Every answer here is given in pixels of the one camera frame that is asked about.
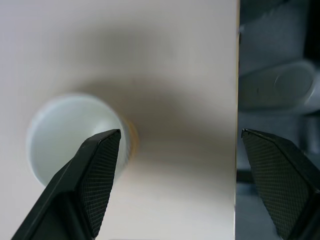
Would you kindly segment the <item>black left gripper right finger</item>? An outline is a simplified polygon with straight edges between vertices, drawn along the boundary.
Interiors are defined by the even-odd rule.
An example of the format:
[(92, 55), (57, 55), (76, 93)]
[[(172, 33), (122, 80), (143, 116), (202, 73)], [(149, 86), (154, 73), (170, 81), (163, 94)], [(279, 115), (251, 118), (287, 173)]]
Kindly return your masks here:
[(257, 193), (282, 240), (320, 240), (320, 170), (290, 140), (243, 129)]

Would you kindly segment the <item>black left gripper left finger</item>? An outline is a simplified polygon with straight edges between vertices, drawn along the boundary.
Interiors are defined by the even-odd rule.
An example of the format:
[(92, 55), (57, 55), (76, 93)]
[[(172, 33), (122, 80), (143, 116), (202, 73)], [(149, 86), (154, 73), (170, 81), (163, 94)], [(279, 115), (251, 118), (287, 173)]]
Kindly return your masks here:
[(95, 240), (114, 183), (121, 131), (86, 139), (50, 180), (11, 240)]

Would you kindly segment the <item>white paper cup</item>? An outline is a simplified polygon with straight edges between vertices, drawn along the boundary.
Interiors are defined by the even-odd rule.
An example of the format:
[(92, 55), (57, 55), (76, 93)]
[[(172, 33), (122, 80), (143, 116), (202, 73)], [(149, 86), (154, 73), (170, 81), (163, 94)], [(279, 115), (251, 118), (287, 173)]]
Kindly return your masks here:
[(35, 114), (27, 132), (26, 155), (33, 175), (47, 186), (86, 139), (113, 129), (121, 131), (118, 179), (138, 148), (134, 125), (93, 95), (69, 94), (50, 100)]

